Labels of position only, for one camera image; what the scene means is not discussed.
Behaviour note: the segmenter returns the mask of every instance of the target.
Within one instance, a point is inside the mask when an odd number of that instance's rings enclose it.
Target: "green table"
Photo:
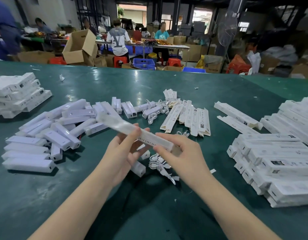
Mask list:
[[[259,120],[277,112],[285,98],[308,96],[307,80],[248,77],[251,82],[228,74],[0,62],[0,75],[25,72],[34,72],[42,87],[52,90],[54,96],[31,113],[21,113],[11,120],[0,117],[0,155],[4,139],[17,132],[19,126],[68,101],[84,98],[93,104],[111,102],[112,96],[116,96],[139,105],[146,99],[164,99],[163,90],[172,88],[181,99],[192,100],[194,106],[209,110],[211,137],[191,139],[200,143],[209,168],[217,170],[215,177],[283,239],[308,239],[308,206],[272,209],[263,196],[256,195],[226,153],[239,132],[217,119],[217,115],[224,114],[213,108],[217,101],[229,103]],[[150,125],[151,131],[160,131],[164,119],[165,115],[159,115]],[[143,128],[147,126],[141,115],[128,121],[138,122]],[[177,124],[172,133],[177,131],[184,132],[185,127]],[[83,136],[80,148],[65,152],[65,158],[52,175],[9,173],[0,158],[0,240],[30,236],[92,172],[115,134],[107,129],[92,137]],[[157,171],[147,169],[142,178],[128,174],[116,194],[105,203],[86,239],[226,237],[208,207],[183,182],[176,187]]]

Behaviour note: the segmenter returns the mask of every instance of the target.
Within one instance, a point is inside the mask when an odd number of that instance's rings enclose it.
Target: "teal shirt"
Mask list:
[[[161,30],[158,30],[155,34],[155,39],[159,39],[159,40],[166,40],[168,37],[169,37],[169,34],[167,31],[162,33]]]

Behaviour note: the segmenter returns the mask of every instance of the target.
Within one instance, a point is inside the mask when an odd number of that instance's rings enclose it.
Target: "blue plastic basket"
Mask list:
[[[126,48],[128,50],[128,54],[132,55],[133,54],[133,46],[132,45],[126,45]]]
[[[204,69],[200,68],[192,68],[192,67],[184,67],[183,72],[198,72],[198,73],[206,73]]]
[[[145,54],[149,54],[153,52],[153,48],[145,47]],[[143,46],[135,46],[135,54],[142,55],[143,54]]]
[[[134,58],[133,66],[142,70],[155,70],[155,63],[152,59]]]

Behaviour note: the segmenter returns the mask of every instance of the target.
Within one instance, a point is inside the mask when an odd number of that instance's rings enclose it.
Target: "hand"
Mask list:
[[[126,177],[131,166],[150,148],[148,145],[137,151],[143,142],[136,141],[141,130],[138,123],[134,125],[135,130],[128,136],[118,133],[112,139],[98,165],[105,180],[109,181],[112,187],[118,185]]]
[[[154,146],[153,149],[175,169],[192,190],[197,192],[201,185],[206,185],[206,181],[213,178],[197,142],[177,134],[156,133],[156,135],[180,146],[182,153],[179,157],[174,156],[160,145]]]

